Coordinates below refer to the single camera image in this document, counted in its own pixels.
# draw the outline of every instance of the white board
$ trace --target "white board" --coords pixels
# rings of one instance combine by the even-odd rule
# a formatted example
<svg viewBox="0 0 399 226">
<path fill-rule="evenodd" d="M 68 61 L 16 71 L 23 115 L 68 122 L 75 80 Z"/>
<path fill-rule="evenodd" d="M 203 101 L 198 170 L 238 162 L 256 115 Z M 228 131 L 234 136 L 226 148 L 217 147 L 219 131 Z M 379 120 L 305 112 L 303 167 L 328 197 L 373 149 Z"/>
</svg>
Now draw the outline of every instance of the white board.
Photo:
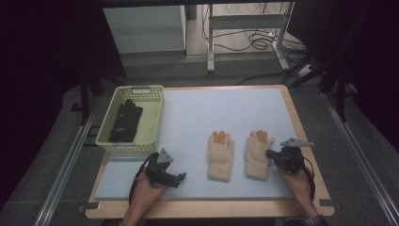
<svg viewBox="0 0 399 226">
<path fill-rule="evenodd" d="M 208 136 L 214 131 L 231 134 L 235 142 L 231 180 L 208 178 Z M 174 158 L 167 172 L 186 172 L 178 188 L 163 195 L 166 200 L 195 199 L 281 199 L 292 198 L 271 163 L 266 181 L 245 175 L 245 149 L 251 131 L 266 130 L 279 151 L 282 141 L 296 137 L 279 89 L 192 89 L 165 90 L 165 108 L 158 151 L 165 148 Z M 95 198 L 127 200 L 133 178 L 145 156 L 112 153 Z"/>
</svg>

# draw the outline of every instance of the white cabinet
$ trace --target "white cabinet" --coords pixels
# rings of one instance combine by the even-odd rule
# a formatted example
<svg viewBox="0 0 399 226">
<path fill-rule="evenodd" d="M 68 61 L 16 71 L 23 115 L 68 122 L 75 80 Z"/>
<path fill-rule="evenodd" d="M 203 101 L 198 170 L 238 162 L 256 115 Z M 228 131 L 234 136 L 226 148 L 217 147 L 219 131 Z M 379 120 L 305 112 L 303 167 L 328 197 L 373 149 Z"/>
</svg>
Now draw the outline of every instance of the white cabinet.
<svg viewBox="0 0 399 226">
<path fill-rule="evenodd" d="M 105 8 L 120 54 L 185 49 L 184 6 Z"/>
</svg>

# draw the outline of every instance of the metal rail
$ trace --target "metal rail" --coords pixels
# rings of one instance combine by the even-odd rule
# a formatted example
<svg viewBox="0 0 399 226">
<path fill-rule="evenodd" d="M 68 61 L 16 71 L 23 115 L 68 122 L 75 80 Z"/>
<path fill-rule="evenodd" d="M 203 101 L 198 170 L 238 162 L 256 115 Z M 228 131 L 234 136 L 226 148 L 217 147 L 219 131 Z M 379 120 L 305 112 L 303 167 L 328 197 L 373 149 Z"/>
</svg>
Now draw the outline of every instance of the metal rail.
<svg viewBox="0 0 399 226">
<path fill-rule="evenodd" d="M 355 157 L 355 160 L 358 162 L 361 172 L 363 173 L 370 188 L 374 192 L 375 197 L 381 205 L 382 210 L 387 216 L 388 221 L 391 225 L 399 225 L 399 212 L 387 188 L 384 187 L 378 176 L 375 174 L 373 167 L 370 165 L 370 162 L 367 160 L 367 157 L 364 155 L 361 147 L 359 146 L 346 122 L 343 122 L 339 117 L 338 113 L 335 110 L 336 106 L 332 97 L 329 94 L 325 93 L 322 93 L 322 96 L 325 99 L 332 118 L 337 123 L 338 128 L 342 133 L 346 144 L 349 147 L 349 150 Z"/>
<path fill-rule="evenodd" d="M 73 141 L 73 144 L 58 172 L 58 175 L 56 176 L 56 179 L 53 182 L 52 187 L 50 188 L 49 194 L 47 195 L 43 205 L 41 206 L 41 209 L 33 225 L 49 225 L 56 210 L 56 206 L 58 205 L 58 202 L 61 198 L 62 192 L 64 191 L 65 185 L 70 178 L 76 159 L 80 154 L 80 150 L 82 149 L 90 125 L 93 122 L 99 102 L 100 97 L 94 97 L 91 113 L 88 116 L 86 123 L 80 127 L 79 132 L 76 135 L 75 140 Z"/>
</svg>

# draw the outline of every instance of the sleeve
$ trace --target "sleeve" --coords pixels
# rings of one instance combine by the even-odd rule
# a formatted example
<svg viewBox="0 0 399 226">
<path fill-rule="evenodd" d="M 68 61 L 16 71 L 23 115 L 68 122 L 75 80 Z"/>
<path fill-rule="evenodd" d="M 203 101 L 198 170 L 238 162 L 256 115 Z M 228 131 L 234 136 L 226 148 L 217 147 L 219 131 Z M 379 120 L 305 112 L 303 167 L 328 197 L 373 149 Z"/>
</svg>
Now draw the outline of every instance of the sleeve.
<svg viewBox="0 0 399 226">
<path fill-rule="evenodd" d="M 319 215 L 316 218 L 308 218 L 301 221 L 302 226 L 328 226 L 328 223 L 324 219 L 323 215 Z"/>
</svg>

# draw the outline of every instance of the cable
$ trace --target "cable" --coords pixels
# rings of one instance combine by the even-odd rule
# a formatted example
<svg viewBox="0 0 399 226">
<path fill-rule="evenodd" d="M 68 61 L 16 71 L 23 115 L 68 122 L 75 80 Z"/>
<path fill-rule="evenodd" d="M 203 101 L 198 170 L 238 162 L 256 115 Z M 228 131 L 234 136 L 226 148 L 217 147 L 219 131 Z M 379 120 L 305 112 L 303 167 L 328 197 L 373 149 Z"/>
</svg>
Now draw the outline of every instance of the cable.
<svg viewBox="0 0 399 226">
<path fill-rule="evenodd" d="M 140 169 L 138 169 L 138 172 L 136 173 L 135 179 L 132 182 L 132 186 L 130 187 L 130 192 L 129 192 L 129 205 L 130 202 L 132 201 L 133 198 L 133 193 L 135 192 L 136 184 L 138 177 L 140 176 L 141 172 L 143 172 L 144 167 L 146 166 L 147 162 L 150 160 L 150 158 L 154 155 L 154 153 L 151 153 L 146 160 L 144 160 L 143 164 L 141 164 Z"/>
<path fill-rule="evenodd" d="M 309 171 L 309 169 L 306 166 L 303 166 L 303 171 L 306 173 L 306 175 L 308 176 L 308 180 L 309 180 L 309 184 L 311 186 L 311 199 L 314 199 L 314 193 L 316 190 L 316 184 L 314 183 L 314 171 L 313 171 L 313 165 L 311 164 L 311 172 Z"/>
<path fill-rule="evenodd" d="M 253 13 L 255 13 L 256 9 L 257 9 L 257 8 L 260 8 L 260 6 L 261 6 L 261 3 L 259 3 L 258 6 L 254 9 Z M 261 9 L 261 11 L 262 11 L 261 13 L 262 13 L 262 14 L 264 14 L 266 7 L 267 7 L 267 4 L 265 4 L 264 7 L 263 7 L 263 9 Z M 205 32 L 205 21 L 206 21 L 206 16 L 208 15 L 208 10 L 209 10 L 209 8 L 210 8 L 210 7 L 208 6 L 208 8 L 206 9 L 205 14 L 204 14 L 204 12 L 203 12 L 203 11 L 204 11 L 203 5 L 201 5 L 201 17 L 202 17 L 202 30 L 201 30 L 201 35 L 202 35 L 202 37 L 203 37 L 205 40 L 207 40 L 207 41 L 209 41 L 209 39 L 208 39 L 208 37 L 206 36 L 206 32 Z M 226 4 L 226 10 L 231 14 L 231 12 L 230 12 L 229 9 L 228 9 L 227 4 Z M 268 31 L 263 31 L 263 30 L 260 30 L 260 29 L 255 29 L 255 30 L 253 30 L 253 29 L 246 30 L 246 29 L 245 29 L 245 30 L 238 31 L 238 32 L 230 32 L 230 33 L 225 33 L 225 34 L 213 36 L 213 38 L 218 38 L 218 37 L 227 36 L 227 35 L 233 35 L 233 34 L 239 34 L 239 33 L 243 33 L 243 32 L 244 32 L 244 33 L 247 33 L 248 31 L 253 31 L 254 33 L 253 33 L 253 34 L 250 34 L 250 35 L 248 36 L 248 39 L 249 39 L 249 41 L 250 41 L 250 44 L 249 44 L 249 46 L 247 46 L 247 47 L 244 47 L 244 48 L 242 48 L 242 49 L 232 49 L 232 48 L 230 48 L 230 47 L 227 47 L 227 46 L 221 45 L 221 44 L 214 44 L 214 46 L 219 46 L 219 47 L 221 47 L 221 48 L 225 48 L 225 49 L 228 49 L 228 50 L 231 50 L 231 51 L 239 52 L 239 51 L 247 50 L 247 49 L 250 48 L 250 47 L 253 47 L 253 48 L 257 49 L 257 50 L 264 50 L 264 49 L 266 49 L 266 48 L 273 42 L 273 39 L 271 39 L 269 36 L 261 35 L 261 34 L 258 33 L 258 32 L 267 32 L 267 33 L 270 33 L 270 32 L 268 32 Z M 255 38 L 254 38 L 255 36 L 263 36 L 263 38 L 255 39 Z"/>
<path fill-rule="evenodd" d="M 297 54 L 309 54 L 310 52 L 308 50 L 298 50 L 298 49 L 291 49 L 286 47 L 285 45 L 281 45 L 281 49 L 283 49 L 285 52 L 288 53 L 297 53 Z"/>
<path fill-rule="evenodd" d="M 282 40 L 285 40 L 285 41 L 288 41 L 288 42 L 292 42 L 292 43 L 295 43 L 295 44 L 302 44 L 302 45 L 305 45 L 303 42 L 300 42 L 300 41 L 286 40 L 286 39 L 282 39 Z"/>
<path fill-rule="evenodd" d="M 282 10 L 282 5 L 284 4 L 284 2 L 281 2 L 281 6 L 279 7 L 279 13 L 281 13 Z"/>
<path fill-rule="evenodd" d="M 246 81 L 248 81 L 248 80 L 251 80 L 251 79 L 255 79 L 255 78 L 261 78 L 261 77 L 269 76 L 269 75 L 279 75 L 279 74 L 292 73 L 293 71 L 295 71 L 295 70 L 298 69 L 299 67 L 303 66 L 303 65 L 307 62 L 307 60 L 305 60 L 305 59 L 307 59 L 307 58 L 308 58 L 308 55 L 305 55 L 305 56 L 304 56 L 291 70 L 289 70 L 289 71 L 281 72 L 281 73 L 266 73 L 266 74 L 260 74 L 260 75 L 251 76 L 251 77 L 248 77 L 248 78 L 245 78 L 245 79 L 239 81 L 238 83 L 235 84 L 235 86 L 241 86 L 242 83 L 244 83 L 244 82 L 246 82 Z M 288 76 L 285 76 L 285 77 L 281 80 L 280 83 L 281 83 L 281 84 L 284 84 L 284 83 L 286 82 L 286 80 L 288 80 L 288 78 L 289 78 Z"/>
<path fill-rule="evenodd" d="M 253 14 L 255 13 L 256 9 L 259 8 L 259 13 L 264 14 L 266 7 L 267 7 L 267 3 L 264 3 L 264 7 L 263 9 L 261 9 L 262 3 L 258 3 L 258 6 L 253 10 Z"/>
<path fill-rule="evenodd" d="M 294 61 L 294 60 L 292 60 L 292 59 L 290 58 L 290 55 L 306 55 L 306 54 L 307 54 L 307 53 L 288 53 L 288 54 L 286 55 L 286 58 L 287 58 L 287 60 L 289 60 L 289 61 L 291 61 L 291 62 L 297 64 L 297 63 L 300 62 L 300 60 L 299 60 L 299 61 Z"/>
</svg>

